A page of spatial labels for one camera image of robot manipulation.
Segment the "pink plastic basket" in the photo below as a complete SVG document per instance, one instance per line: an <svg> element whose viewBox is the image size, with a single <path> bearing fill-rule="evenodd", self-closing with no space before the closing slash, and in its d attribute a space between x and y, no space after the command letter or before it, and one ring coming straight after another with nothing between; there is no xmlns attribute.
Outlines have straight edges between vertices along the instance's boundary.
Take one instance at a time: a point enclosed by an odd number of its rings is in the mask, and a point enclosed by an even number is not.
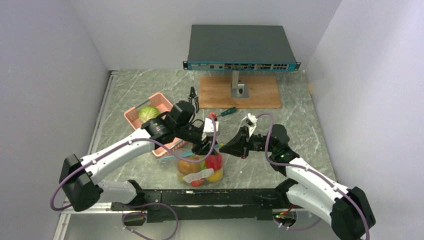
<svg viewBox="0 0 424 240"><path fill-rule="evenodd" d="M163 112L167 112L167 111L171 111L173 105L171 104L171 102L160 92L157 92L153 95L151 95L148 100L146 100L145 102L143 102L142 104L136 106L136 107L131 107L130 109L128 109L123 115L125 117L125 119L129 122L129 124L132 126L132 128L134 130L140 128L143 124L143 122L140 121L139 119L139 109L141 109L141 107L145 107L145 106L153 106L155 108L157 108L159 110L159 112L163 113ZM186 141L183 141L179 138L175 138L173 140L173 142L165 144L165 146L167 146L168 148L172 149L172 150L176 150L181 148L184 144L186 144ZM163 147L159 147L156 150L153 150L152 153L156 156L156 157L162 157L166 154L168 154L168 152L163 148Z"/></svg>

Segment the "price label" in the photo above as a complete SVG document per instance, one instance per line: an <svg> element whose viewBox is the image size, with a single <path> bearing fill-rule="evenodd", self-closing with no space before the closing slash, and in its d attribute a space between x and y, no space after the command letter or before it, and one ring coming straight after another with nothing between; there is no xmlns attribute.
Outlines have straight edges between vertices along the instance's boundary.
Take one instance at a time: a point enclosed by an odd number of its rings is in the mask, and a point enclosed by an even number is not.
<svg viewBox="0 0 424 240"><path fill-rule="evenodd" d="M205 179L207 177L210 177L213 174L214 174L214 169L208 168L208 169L204 169L204 170L201 170L199 172L196 172L196 173L187 174L187 175L183 176L182 179L184 181L186 181L187 183L191 183L193 181L199 181L200 179Z"/></svg>

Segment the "plastic bag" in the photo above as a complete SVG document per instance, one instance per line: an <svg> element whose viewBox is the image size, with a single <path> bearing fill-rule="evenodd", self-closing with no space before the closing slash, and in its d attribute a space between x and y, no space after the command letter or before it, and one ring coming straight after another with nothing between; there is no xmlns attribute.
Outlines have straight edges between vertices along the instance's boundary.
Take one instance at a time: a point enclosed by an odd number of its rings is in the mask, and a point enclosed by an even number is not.
<svg viewBox="0 0 424 240"><path fill-rule="evenodd" d="M200 160L204 157L192 154L187 158ZM179 181L192 187L199 187L223 179L224 161L223 156L218 153L218 155L210 155L201 162L188 162L178 159L176 168Z"/></svg>

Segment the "cabbage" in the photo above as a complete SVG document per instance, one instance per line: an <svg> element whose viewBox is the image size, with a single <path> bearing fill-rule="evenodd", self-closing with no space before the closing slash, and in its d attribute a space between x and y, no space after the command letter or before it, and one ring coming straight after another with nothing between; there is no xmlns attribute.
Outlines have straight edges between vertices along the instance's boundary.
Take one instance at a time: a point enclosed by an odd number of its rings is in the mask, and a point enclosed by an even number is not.
<svg viewBox="0 0 424 240"><path fill-rule="evenodd" d="M138 119L142 123L147 122L149 119L154 119L160 114L159 110L154 106L145 106L138 112Z"/></svg>

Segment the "marble countertop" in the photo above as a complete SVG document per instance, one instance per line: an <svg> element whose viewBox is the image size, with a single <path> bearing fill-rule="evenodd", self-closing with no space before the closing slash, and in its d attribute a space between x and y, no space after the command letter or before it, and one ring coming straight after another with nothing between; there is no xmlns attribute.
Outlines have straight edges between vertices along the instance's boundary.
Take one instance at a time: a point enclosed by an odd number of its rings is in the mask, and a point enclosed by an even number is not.
<svg viewBox="0 0 424 240"><path fill-rule="evenodd" d="M123 139L133 132L124 118L124 112L138 106L149 96L160 92L171 103L186 100L190 87L199 89L200 76L229 75L229 71L187 71L183 69L132 69L120 70L100 133L97 151ZM335 180L333 167L318 123L308 85L301 72L241 72L242 76L274 75L282 100L282 109L239 109L236 113L219 118L219 143L227 143L237 133L240 122L247 113L254 115L272 113L274 122L283 124L290 137L290 147L311 166ZM209 112L220 113L222 109L200 109L197 119L204 119ZM258 121L256 134L266 134L270 120ZM189 151L186 144L179 153ZM273 170L263 152L250 152L247 159L223 155L224 174L221 181L205 184L196 189L247 189L274 188L285 177ZM177 160L158 161L152 154L136 157L116 169L105 179L112 181L136 180L143 189L190 189L189 184L178 181Z"/></svg>

